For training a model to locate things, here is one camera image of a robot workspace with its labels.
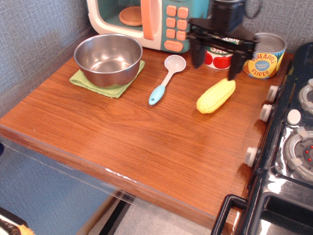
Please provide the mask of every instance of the green napkin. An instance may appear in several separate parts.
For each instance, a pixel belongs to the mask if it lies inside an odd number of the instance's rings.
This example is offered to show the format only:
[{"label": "green napkin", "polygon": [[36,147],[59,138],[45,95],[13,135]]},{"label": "green napkin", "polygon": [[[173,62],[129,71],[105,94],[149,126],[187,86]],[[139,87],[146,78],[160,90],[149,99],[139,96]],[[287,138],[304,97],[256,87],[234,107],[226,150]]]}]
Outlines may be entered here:
[{"label": "green napkin", "polygon": [[[141,60],[140,65],[139,65],[139,70],[138,70],[136,77],[138,76],[140,71],[143,69],[144,65],[145,65],[145,62]],[[113,88],[113,89],[101,88],[101,87],[98,87],[98,86],[92,84],[91,82],[89,82],[87,80],[87,78],[85,77],[84,73],[81,70],[78,70],[76,72],[76,74],[74,74],[69,79],[69,81],[71,83],[73,83],[74,85],[84,87],[84,88],[91,90],[93,92],[97,92],[99,94],[102,94],[102,95],[105,95],[105,96],[108,96],[111,98],[119,98],[123,94],[123,92],[129,87],[129,85],[136,79],[136,77],[130,83],[128,83],[122,87]]]}]

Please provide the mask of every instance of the toy ladle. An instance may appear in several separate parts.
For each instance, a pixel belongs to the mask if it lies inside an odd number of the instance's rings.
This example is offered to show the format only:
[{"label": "toy ladle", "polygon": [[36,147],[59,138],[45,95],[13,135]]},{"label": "toy ladle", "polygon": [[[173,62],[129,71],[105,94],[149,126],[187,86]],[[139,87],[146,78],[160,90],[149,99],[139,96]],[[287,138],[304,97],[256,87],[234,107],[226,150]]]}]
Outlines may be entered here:
[{"label": "toy ladle", "polygon": [[170,55],[165,59],[164,65],[167,68],[168,73],[163,82],[161,83],[161,85],[155,88],[154,91],[151,93],[149,97],[150,105],[158,103],[158,101],[162,98],[165,92],[165,87],[171,80],[173,74],[176,72],[183,71],[186,67],[186,61],[180,55]]}]

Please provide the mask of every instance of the stainless steel bowl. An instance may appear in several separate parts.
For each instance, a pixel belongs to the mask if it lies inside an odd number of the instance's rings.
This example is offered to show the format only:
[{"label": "stainless steel bowl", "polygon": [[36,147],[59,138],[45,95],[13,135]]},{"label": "stainless steel bowl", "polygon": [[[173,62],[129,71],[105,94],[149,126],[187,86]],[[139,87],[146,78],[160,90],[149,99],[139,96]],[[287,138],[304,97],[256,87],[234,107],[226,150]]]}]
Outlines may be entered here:
[{"label": "stainless steel bowl", "polygon": [[130,83],[137,75],[142,46],[123,34],[101,34],[77,46],[74,59],[86,78],[102,88]]}]

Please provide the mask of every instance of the toy stove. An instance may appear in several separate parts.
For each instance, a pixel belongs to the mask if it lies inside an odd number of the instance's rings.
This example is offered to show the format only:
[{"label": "toy stove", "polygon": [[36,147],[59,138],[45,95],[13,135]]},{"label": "toy stove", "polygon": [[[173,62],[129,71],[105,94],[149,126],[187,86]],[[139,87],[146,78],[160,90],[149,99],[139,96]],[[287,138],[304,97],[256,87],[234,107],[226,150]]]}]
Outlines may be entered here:
[{"label": "toy stove", "polygon": [[231,207],[242,210],[236,234],[313,235],[313,43],[298,48],[267,100],[261,146],[248,148],[245,158],[252,167],[248,199],[225,197],[213,235],[221,234]]}]

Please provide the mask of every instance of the can label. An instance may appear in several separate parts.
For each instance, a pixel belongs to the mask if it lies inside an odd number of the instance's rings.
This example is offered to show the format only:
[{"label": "can label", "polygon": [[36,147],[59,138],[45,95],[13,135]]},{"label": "can label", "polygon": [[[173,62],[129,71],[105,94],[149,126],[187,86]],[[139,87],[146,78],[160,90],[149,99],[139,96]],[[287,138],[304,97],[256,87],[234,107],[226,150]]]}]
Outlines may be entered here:
[{"label": "can label", "polygon": [[[238,44],[240,40],[233,38],[222,38],[223,41]],[[210,68],[217,70],[225,70],[230,67],[232,54],[214,47],[207,47],[204,63]]]},{"label": "can label", "polygon": [[244,63],[244,72],[255,78],[270,78],[277,74],[284,52],[254,53],[253,59]]}]

